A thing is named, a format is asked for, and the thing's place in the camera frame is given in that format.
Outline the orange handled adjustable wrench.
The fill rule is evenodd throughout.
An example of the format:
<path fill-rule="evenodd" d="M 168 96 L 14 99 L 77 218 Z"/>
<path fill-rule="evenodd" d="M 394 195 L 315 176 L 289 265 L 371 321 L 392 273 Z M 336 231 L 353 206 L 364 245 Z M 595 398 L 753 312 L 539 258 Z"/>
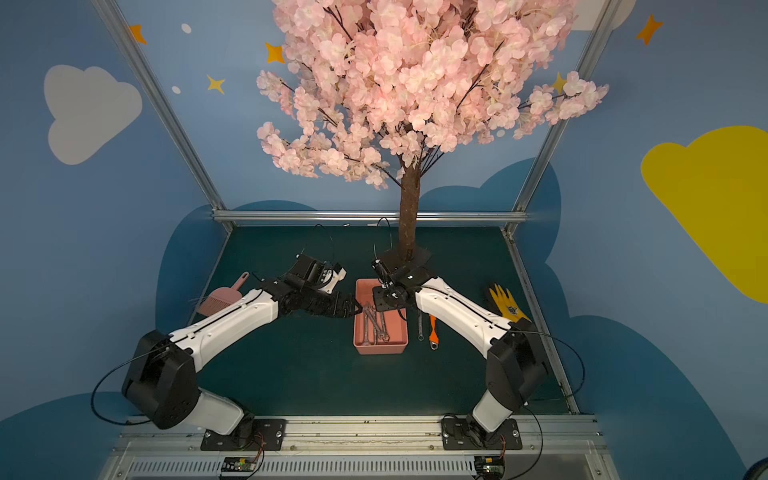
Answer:
<path fill-rule="evenodd" d="M 438 320 L 435 316 L 430 315 L 430 335 L 429 342 L 432 351 L 436 351 L 439 348 L 440 340 L 437 332 Z"/>

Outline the left green circuit board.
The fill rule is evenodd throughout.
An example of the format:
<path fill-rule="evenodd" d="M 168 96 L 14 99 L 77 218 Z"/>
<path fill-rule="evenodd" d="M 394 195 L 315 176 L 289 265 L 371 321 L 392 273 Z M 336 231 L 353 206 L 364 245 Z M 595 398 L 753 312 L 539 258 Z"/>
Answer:
<path fill-rule="evenodd" d="M 251 474 L 256 470 L 258 461 L 255 457 L 225 457 L 221 473 Z"/>

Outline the right green circuit board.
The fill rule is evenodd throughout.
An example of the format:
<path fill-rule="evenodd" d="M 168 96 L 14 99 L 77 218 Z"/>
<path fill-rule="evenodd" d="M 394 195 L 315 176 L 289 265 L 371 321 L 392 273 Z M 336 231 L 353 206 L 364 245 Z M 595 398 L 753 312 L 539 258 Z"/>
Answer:
<path fill-rule="evenodd" d="M 505 462 L 499 456 L 475 456 L 474 480 L 501 480 L 505 473 Z"/>

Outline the aluminium frame left post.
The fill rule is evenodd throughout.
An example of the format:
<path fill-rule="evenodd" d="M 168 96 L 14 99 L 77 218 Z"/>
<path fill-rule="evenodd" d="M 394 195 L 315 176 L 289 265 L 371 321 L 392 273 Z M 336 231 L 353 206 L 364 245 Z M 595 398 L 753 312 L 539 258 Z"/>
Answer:
<path fill-rule="evenodd" d="M 141 49 L 141 44 L 135 39 L 118 3 L 112 0 L 93 0 L 91 4 L 136 76 L 190 173 L 211 206 L 212 218 L 216 220 L 215 214 L 226 210 L 225 203 L 174 112 L 169 98 L 163 92 L 159 80 Z"/>

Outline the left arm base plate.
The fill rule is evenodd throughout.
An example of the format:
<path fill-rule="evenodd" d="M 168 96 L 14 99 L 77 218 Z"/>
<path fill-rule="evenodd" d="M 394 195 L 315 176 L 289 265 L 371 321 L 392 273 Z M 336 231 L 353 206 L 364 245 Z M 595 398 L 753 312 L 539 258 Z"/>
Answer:
<path fill-rule="evenodd" d="M 285 437 L 287 420 L 245 417 L 228 435 L 207 430 L 200 445 L 202 451 L 279 451 Z"/>

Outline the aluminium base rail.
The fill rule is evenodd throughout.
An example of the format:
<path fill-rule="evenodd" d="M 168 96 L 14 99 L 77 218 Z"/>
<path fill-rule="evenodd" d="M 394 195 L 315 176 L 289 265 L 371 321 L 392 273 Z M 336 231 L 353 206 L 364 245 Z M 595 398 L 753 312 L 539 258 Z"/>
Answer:
<path fill-rule="evenodd" d="M 597 420 L 517 415 L 521 450 L 447 451 L 441 415 L 289 416 L 279 451 L 202 451 L 201 427 L 121 433 L 102 479 L 473 479 L 475 456 L 499 456 L 504 479 L 616 479 Z M 251 474 L 221 473 L 225 457 L 255 457 Z"/>

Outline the long chrome combination wrench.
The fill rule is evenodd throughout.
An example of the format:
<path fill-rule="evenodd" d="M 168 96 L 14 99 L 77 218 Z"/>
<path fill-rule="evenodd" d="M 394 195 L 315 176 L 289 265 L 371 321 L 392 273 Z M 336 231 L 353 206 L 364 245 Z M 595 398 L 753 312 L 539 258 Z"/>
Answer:
<path fill-rule="evenodd" d="M 418 312 L 417 316 L 417 335 L 418 341 L 424 340 L 423 313 L 421 311 Z"/>

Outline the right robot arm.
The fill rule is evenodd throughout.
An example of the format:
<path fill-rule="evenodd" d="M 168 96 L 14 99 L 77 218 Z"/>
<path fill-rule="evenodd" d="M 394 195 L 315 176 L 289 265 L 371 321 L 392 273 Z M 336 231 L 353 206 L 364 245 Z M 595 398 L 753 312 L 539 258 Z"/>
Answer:
<path fill-rule="evenodd" d="M 497 315 L 424 267 L 391 270 L 375 261 L 373 269 L 380 282 L 374 289 L 379 310 L 414 306 L 461 335 L 486 360 L 486 390 L 468 421 L 476 431 L 496 432 L 510 415 L 527 405 L 550 376 L 542 333 L 530 320 L 513 321 Z"/>

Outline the pink artificial cherry tree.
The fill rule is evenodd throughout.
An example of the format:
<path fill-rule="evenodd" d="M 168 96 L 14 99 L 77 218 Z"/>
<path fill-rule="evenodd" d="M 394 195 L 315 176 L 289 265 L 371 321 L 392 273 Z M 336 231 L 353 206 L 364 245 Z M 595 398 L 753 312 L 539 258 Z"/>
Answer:
<path fill-rule="evenodd" d="M 595 109 L 608 93 L 570 72 L 527 88 L 575 21 L 572 1 L 278 1 L 283 56 L 260 92 L 300 126 L 258 137 L 274 165 L 400 190 L 398 257 L 413 259 L 422 178 L 460 145 L 515 138 Z"/>

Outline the pink plastic storage box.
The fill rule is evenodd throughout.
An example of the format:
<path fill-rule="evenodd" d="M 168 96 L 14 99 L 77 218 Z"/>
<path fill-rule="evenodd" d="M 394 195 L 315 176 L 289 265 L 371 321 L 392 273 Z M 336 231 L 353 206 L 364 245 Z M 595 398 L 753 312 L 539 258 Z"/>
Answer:
<path fill-rule="evenodd" d="M 373 289 L 379 285 L 375 279 L 356 281 L 355 297 L 363 310 L 354 317 L 353 345 L 360 355 L 402 354 L 409 343 L 406 311 L 377 311 Z"/>

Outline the yellow work glove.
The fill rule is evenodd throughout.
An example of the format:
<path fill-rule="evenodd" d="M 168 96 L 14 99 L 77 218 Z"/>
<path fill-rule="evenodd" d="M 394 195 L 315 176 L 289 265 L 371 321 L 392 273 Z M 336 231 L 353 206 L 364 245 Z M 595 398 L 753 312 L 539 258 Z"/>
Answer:
<path fill-rule="evenodd" d="M 512 323 L 521 321 L 531 322 L 530 318 L 519 307 L 509 289 L 493 283 L 488 286 L 488 294 L 490 295 L 492 306 L 500 316 Z"/>

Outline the aluminium frame back bar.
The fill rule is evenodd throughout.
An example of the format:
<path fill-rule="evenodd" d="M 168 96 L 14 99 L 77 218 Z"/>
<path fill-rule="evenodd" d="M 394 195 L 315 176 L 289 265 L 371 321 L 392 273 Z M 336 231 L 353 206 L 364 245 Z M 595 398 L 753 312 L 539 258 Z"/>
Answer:
<path fill-rule="evenodd" d="M 368 224 L 382 218 L 394 223 L 399 219 L 397 212 L 376 211 L 288 211 L 288 210 L 216 210 L 212 217 L 220 223 L 244 223 L 259 225 L 339 223 Z M 523 212 L 420 212 L 416 217 L 421 223 L 471 223 L 506 224 L 524 223 L 528 216 Z"/>

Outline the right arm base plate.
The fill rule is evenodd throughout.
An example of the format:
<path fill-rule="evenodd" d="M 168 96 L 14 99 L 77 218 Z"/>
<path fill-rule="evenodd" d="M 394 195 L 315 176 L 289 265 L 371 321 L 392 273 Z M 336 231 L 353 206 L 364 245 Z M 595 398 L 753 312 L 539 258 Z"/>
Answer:
<path fill-rule="evenodd" d="M 521 450 L 522 437 L 514 419 L 488 432 L 471 418 L 444 415 L 440 419 L 443 448 L 447 451 Z"/>

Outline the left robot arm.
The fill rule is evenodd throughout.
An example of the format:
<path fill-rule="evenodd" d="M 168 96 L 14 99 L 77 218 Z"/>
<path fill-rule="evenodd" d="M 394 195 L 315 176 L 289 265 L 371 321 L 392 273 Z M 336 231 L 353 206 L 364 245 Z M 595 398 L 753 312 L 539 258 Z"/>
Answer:
<path fill-rule="evenodd" d="M 157 330 L 144 335 L 129 362 L 122 395 L 161 430 L 187 423 L 230 435 L 243 423 L 245 410 L 202 389 L 198 373 L 243 337 L 295 310 L 352 318 L 363 307 L 350 294 L 269 282 L 192 325 L 168 335 Z"/>

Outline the pink dustpan brush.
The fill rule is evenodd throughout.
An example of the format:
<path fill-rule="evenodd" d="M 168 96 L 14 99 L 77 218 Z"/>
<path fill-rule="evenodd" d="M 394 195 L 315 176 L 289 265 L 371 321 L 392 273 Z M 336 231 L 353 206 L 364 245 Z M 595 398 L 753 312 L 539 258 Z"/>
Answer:
<path fill-rule="evenodd" d="M 243 272 L 233 285 L 213 290 L 196 308 L 196 312 L 204 317 L 209 317 L 238 302 L 242 298 L 240 289 L 249 276 L 248 272 Z"/>

